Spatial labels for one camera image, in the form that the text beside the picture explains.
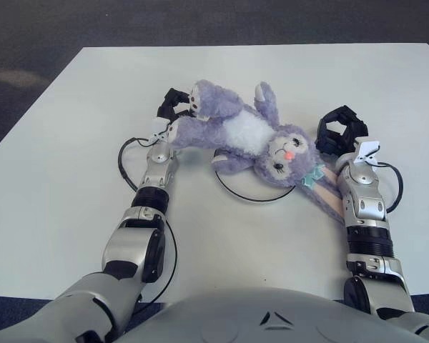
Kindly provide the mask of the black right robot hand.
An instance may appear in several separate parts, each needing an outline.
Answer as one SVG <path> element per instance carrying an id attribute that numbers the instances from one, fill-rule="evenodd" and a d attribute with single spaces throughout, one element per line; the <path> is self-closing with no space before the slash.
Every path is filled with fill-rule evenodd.
<path id="1" fill-rule="evenodd" d="M 343 133 L 338 133 L 327 127 L 329 123 L 337 122 L 345 127 Z M 355 151 L 358 137 L 368 136 L 368 127 L 364 121 L 348 106 L 340 106 L 327 113 L 319 120 L 315 146 L 321 153 L 335 156 Z"/>

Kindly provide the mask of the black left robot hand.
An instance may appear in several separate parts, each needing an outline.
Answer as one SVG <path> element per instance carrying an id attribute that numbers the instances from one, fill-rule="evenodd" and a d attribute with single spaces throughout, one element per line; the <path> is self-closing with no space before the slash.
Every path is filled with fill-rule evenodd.
<path id="1" fill-rule="evenodd" d="M 157 110 L 157 116 L 155 119 L 155 128 L 156 135 L 161 135 L 165 133 L 170 124 L 176 121 L 182 116 L 195 117 L 195 112 L 191 109 L 185 109 L 180 112 L 174 110 L 180 104 L 189 103 L 189 94 L 183 91 L 178 91 L 176 89 L 170 88 L 169 91 L 164 96 L 164 101 Z"/>

